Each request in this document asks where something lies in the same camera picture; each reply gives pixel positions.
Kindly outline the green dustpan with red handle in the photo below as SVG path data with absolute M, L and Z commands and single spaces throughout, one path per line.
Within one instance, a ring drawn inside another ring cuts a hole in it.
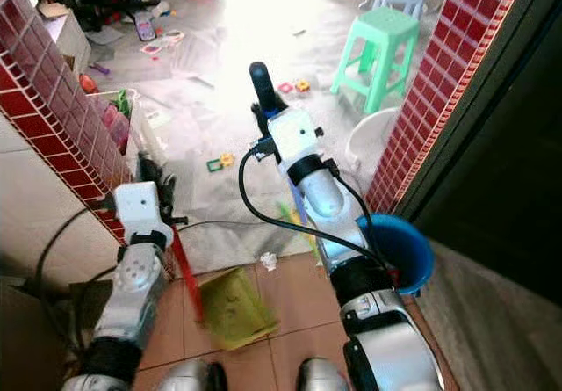
M 277 330 L 276 316 L 265 306 L 240 266 L 200 282 L 192 274 L 184 242 L 179 237 L 174 238 L 171 253 L 184 276 L 196 324 L 209 332 L 218 350 L 237 350 Z

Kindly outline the cardboard box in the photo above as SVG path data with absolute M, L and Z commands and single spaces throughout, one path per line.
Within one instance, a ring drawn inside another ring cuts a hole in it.
M 60 3 L 40 2 L 37 9 L 69 69 L 75 77 L 80 77 L 88 68 L 91 46 L 76 15 Z

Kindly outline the pink and white toy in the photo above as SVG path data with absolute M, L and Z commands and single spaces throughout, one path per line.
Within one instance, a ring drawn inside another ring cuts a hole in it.
M 141 47 L 141 53 L 148 56 L 156 56 L 165 48 L 173 47 L 184 40 L 186 34 L 180 30 L 169 30 L 162 33 L 160 37 L 153 39 Z

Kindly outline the silver left robot leg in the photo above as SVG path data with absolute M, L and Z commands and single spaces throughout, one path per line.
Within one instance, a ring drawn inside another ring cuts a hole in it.
M 221 363 L 184 360 L 169 368 L 153 391 L 228 391 L 227 375 Z

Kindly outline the green plastic stool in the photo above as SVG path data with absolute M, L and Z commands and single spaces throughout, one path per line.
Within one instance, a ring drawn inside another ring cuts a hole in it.
M 330 92 L 337 94 L 348 86 L 364 98 L 365 114 L 378 112 L 390 93 L 405 97 L 418 34 L 419 21 L 393 8 L 358 15 L 342 47 Z

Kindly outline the clear storage box with toys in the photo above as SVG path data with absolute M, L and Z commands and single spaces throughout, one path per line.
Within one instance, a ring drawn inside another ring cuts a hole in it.
M 164 146 L 158 141 L 152 120 L 157 110 L 152 109 L 148 100 L 133 87 L 125 89 L 88 93 L 87 98 L 95 106 L 96 115 L 110 134 L 113 145 L 126 162 L 136 163 L 141 156 L 162 167 L 166 163 Z

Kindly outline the silver right robot leg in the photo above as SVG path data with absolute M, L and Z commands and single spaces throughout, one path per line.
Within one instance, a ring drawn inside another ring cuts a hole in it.
M 325 358 L 307 358 L 299 366 L 297 391 L 350 391 L 348 380 Z

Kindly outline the purple toy phone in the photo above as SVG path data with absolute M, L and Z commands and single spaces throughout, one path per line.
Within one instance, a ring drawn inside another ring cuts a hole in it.
M 133 14 L 135 31 L 138 39 L 149 42 L 156 38 L 155 26 L 153 25 L 153 15 L 146 11 L 138 11 Z

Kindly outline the blue plastic bucket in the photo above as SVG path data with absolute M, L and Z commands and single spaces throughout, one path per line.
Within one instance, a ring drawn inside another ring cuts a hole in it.
M 407 220 L 382 212 L 374 212 L 370 219 L 357 218 L 357 225 L 368 237 L 368 243 L 373 243 L 397 272 L 399 293 L 421 294 L 436 266 L 436 256 L 429 239 Z

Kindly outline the silver robot leg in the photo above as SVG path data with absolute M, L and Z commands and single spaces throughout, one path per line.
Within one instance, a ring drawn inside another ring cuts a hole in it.
M 169 368 L 153 391 L 228 391 L 227 375 L 221 363 L 184 360 Z
M 299 366 L 297 391 L 350 391 L 348 380 L 325 358 L 307 358 Z

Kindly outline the white plastic basin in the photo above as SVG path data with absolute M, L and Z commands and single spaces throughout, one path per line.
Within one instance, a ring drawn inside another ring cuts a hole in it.
M 344 155 L 358 177 L 366 181 L 373 179 L 399 114 L 398 107 L 388 107 L 366 115 L 350 131 Z

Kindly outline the grey plastic floor sheet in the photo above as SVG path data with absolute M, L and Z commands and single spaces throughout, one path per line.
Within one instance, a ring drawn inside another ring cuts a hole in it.
M 152 127 L 166 162 L 176 166 L 174 214 L 189 220 L 184 239 L 194 270 L 310 250 L 303 235 L 265 225 L 246 210 L 236 167 L 209 173 L 205 166 L 222 153 L 240 158 L 260 135 L 250 113 L 251 62 L 264 62 L 276 84 L 312 83 L 285 101 L 325 130 L 322 149 L 340 163 L 345 181 L 372 190 L 373 179 L 358 177 L 344 155 L 350 131 L 365 117 L 363 99 L 348 87 L 330 92 L 352 21 L 365 8 L 365 0 L 289 0 L 266 12 L 249 0 L 188 0 L 158 18 L 161 28 L 186 36 L 156 56 L 141 53 L 131 25 L 121 26 L 116 41 L 93 48 L 88 74 L 97 86 L 133 87 L 157 110 Z

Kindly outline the green and yellow toy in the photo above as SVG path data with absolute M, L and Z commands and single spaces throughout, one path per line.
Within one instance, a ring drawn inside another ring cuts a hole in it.
M 221 171 L 224 169 L 229 169 L 235 163 L 235 156 L 230 153 L 222 153 L 217 158 L 214 158 L 212 161 L 208 161 L 205 163 L 207 166 L 207 170 L 209 173 L 213 173 L 214 171 Z

